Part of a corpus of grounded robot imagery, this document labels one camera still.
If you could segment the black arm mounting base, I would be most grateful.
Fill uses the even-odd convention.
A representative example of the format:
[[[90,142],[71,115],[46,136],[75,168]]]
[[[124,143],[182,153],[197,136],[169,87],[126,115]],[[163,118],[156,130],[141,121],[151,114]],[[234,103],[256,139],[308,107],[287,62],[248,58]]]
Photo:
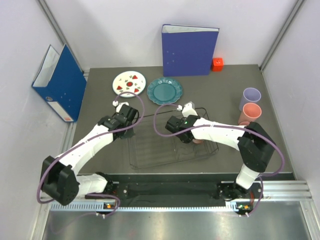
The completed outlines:
[[[244,189],[230,183],[233,173],[175,173],[175,174],[111,174],[102,193],[88,193],[85,198],[116,196],[124,205],[137,201],[163,205],[165,198],[170,204],[181,205],[192,197],[205,201],[253,200],[258,196],[259,183]]]

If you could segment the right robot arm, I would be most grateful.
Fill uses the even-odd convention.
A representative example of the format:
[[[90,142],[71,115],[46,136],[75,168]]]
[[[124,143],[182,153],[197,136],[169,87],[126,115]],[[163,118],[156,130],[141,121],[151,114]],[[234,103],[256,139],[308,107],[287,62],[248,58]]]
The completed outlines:
[[[171,116],[165,129],[185,144],[205,140],[239,151],[242,167],[231,187],[221,190],[221,194],[229,200],[245,198],[251,193],[252,184],[266,171],[275,151],[274,141],[257,122],[251,122],[248,126],[233,126],[209,121],[198,115],[181,119]]]

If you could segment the teal plate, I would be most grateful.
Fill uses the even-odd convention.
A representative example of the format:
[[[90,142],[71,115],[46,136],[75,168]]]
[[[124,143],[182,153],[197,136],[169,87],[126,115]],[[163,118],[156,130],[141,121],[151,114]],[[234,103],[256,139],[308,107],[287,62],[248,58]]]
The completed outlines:
[[[182,95],[183,87],[170,77],[157,78],[147,87],[148,98],[157,105],[174,104]]]

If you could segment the lavender plastic cup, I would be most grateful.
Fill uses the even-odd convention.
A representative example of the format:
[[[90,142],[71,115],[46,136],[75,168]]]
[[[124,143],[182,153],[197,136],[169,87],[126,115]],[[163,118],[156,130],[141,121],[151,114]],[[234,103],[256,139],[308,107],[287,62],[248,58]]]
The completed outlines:
[[[247,103],[258,103],[261,100],[261,97],[261,92],[254,87],[244,89],[239,103],[239,110],[242,111],[244,105]]]

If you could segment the pink plastic cup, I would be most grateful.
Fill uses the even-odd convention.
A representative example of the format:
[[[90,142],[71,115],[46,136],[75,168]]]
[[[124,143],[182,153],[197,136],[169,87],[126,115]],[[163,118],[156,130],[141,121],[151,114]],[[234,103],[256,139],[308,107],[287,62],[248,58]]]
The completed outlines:
[[[253,102],[246,103],[241,111],[238,124],[243,122],[255,122],[262,115],[261,107]]]

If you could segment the black wire dish rack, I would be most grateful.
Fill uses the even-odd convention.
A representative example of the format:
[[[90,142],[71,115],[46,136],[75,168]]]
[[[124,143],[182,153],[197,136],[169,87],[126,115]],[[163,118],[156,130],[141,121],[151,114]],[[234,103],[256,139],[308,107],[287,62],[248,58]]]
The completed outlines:
[[[217,143],[183,143],[178,137],[162,137],[154,131],[153,115],[146,115],[134,135],[127,139],[128,159],[132,169],[146,169],[209,158],[219,151]]]

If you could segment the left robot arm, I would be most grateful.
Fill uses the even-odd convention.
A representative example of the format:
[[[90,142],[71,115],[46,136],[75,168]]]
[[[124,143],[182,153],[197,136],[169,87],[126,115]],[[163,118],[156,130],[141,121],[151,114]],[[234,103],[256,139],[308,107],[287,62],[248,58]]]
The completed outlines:
[[[37,191],[44,192],[62,206],[88,194],[109,198],[114,187],[104,173],[79,175],[79,172],[102,148],[131,135],[131,126],[137,123],[138,116],[137,109],[129,106],[127,102],[121,103],[112,116],[101,118],[93,129],[69,150],[57,157],[45,158]]]

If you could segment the watermelon pattern plate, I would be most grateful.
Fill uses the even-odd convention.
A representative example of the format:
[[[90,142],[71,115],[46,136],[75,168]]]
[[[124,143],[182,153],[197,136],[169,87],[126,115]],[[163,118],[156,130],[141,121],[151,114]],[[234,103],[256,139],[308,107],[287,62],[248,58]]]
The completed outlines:
[[[139,95],[146,88],[147,81],[143,74],[137,71],[124,71],[118,74],[113,82],[112,89],[115,94],[119,95],[123,92],[128,92],[121,97],[132,98],[134,95],[132,93]]]

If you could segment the blue zigzag patterned bowl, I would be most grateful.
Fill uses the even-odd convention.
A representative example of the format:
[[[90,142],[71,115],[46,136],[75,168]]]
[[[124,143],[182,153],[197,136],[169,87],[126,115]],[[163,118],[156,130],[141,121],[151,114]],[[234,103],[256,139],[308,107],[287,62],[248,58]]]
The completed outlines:
[[[204,142],[204,140],[202,140],[202,139],[193,139],[192,142],[195,143],[195,144],[202,144]]]

